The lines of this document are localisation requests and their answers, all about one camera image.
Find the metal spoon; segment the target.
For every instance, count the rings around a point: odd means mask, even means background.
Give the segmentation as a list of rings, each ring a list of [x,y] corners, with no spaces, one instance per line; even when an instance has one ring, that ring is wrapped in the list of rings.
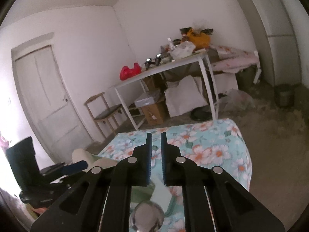
[[[135,231],[159,231],[165,214],[162,208],[151,201],[139,203],[130,215],[130,227]]]

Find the floral blue tablecloth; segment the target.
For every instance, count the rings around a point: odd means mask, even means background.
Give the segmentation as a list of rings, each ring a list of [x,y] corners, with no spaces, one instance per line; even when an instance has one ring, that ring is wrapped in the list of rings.
[[[131,156],[135,147],[143,145],[147,134],[150,133],[151,174],[162,180],[161,133],[163,132],[166,133],[168,143],[178,147],[182,156],[208,169],[221,166],[246,190],[250,188],[252,164],[249,150],[239,128],[231,119],[123,132],[98,155],[120,161]]]

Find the wooden chair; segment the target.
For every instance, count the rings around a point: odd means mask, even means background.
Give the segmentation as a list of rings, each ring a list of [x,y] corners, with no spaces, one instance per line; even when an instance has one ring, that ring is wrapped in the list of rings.
[[[124,110],[124,107],[122,104],[117,104],[117,105],[113,105],[113,106],[109,106],[105,97],[104,97],[105,92],[101,92],[98,93],[96,95],[93,95],[91,97],[89,97],[85,102],[84,102],[84,106],[86,107],[88,113],[90,114],[90,117],[92,118],[93,122],[95,123],[97,129],[99,130],[99,132],[101,133],[101,135],[103,136],[104,139],[107,138],[107,136],[105,135],[105,133],[103,132],[102,128],[100,127],[100,123],[104,123],[107,124],[108,127],[110,128],[112,134],[114,134],[115,136],[116,134],[116,130],[119,129],[119,127],[122,126],[122,124],[119,124],[116,120],[116,113],[119,114],[124,114],[126,116],[126,118],[128,118],[127,113]],[[105,108],[103,109],[103,111],[98,114],[97,116],[93,115],[93,112],[90,109],[90,104],[95,102],[98,98],[101,98],[101,100],[103,101]]]

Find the white door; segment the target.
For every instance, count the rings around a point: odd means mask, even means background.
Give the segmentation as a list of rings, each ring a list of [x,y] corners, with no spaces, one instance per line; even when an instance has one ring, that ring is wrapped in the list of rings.
[[[23,104],[46,152],[56,162],[70,163],[72,153],[92,138],[82,124],[59,75],[51,46],[14,62]]]

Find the cardboard box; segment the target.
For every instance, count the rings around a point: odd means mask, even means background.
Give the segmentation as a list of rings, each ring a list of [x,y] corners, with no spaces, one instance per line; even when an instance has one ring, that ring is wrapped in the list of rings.
[[[147,123],[150,126],[163,124],[165,120],[169,118],[165,101],[143,106],[141,109],[145,115]]]

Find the red plastic bag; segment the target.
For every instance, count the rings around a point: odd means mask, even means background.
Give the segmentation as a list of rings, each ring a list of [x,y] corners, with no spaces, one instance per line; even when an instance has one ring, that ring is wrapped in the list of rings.
[[[128,66],[124,66],[121,69],[121,72],[119,74],[119,78],[121,81],[124,81],[126,79],[129,79],[131,77],[134,77],[136,75],[139,75],[141,73],[141,66],[135,62],[133,68],[129,68]]]

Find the white sack under table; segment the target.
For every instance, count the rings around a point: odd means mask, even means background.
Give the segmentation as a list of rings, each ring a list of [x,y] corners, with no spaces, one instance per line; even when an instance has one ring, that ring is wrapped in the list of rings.
[[[181,116],[197,107],[208,105],[203,95],[201,77],[188,75],[176,82],[166,82],[166,106],[170,117]]]

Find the metal trash can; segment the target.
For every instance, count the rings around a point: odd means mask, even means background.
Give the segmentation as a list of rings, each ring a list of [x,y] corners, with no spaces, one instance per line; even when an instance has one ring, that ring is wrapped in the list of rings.
[[[278,107],[294,105],[294,88],[290,84],[281,84],[274,87],[274,100]]]

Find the white side table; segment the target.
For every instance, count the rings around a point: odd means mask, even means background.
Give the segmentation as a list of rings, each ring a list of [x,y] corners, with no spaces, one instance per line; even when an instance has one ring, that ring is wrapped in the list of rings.
[[[134,127],[134,129],[136,131],[139,129],[139,127],[142,126],[142,124],[146,121],[146,119],[143,118],[139,123],[135,122],[133,116],[131,115],[131,113],[128,109],[127,104],[125,103],[121,93],[119,92],[120,88],[125,87],[125,86],[130,85],[130,84],[135,83],[135,82],[139,82],[143,91],[146,92],[148,87],[143,82],[144,78],[159,74],[163,79],[166,79],[165,75],[167,75],[169,78],[174,78],[176,80],[179,80],[180,77],[178,76],[178,74],[173,73],[172,70],[179,68],[179,67],[182,67],[182,66],[187,66],[186,72],[189,72],[192,64],[194,64],[196,62],[199,64],[199,68],[200,68],[201,73],[202,73],[202,78],[203,78],[205,88],[206,88],[206,92],[207,92],[208,104],[210,106],[212,119],[213,120],[218,119],[219,96],[218,96],[218,92],[217,92],[217,86],[216,86],[216,83],[215,83],[213,69],[212,69],[211,62],[210,62],[210,59],[209,59],[209,56],[208,56],[208,51],[209,51],[208,49],[202,49],[202,50],[197,51],[196,53],[194,53],[194,54],[192,54],[188,57],[185,57],[183,59],[179,59],[179,60],[176,60],[176,61],[173,60],[169,63],[162,64],[158,67],[150,68],[147,71],[144,71],[144,72],[142,72],[142,73],[140,73],[140,74],[138,74],[134,77],[128,78],[128,79],[126,79],[126,80],[124,80],[124,81],[120,82],[119,84],[116,84],[115,86],[112,87],[115,90],[128,119],[130,120],[132,126]]]

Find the white plastic bag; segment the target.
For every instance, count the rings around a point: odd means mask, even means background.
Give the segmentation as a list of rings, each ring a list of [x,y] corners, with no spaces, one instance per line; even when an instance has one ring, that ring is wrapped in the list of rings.
[[[175,50],[169,51],[170,55],[174,60],[179,60],[182,58],[186,58],[190,56],[193,51],[195,50],[196,46],[194,43],[190,41],[185,41],[181,44],[179,44]]]

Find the orange plastic bag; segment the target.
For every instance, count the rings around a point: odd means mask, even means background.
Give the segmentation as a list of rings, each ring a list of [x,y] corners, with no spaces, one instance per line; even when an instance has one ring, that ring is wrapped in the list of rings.
[[[205,33],[195,33],[193,28],[191,28],[186,34],[188,41],[195,45],[195,49],[207,49],[210,46],[211,38]]]

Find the grey refrigerator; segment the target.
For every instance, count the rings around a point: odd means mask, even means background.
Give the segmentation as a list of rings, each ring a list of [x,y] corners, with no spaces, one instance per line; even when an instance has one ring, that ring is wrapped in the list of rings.
[[[290,18],[282,1],[237,1],[250,26],[263,78],[272,86],[299,84],[299,51]]]

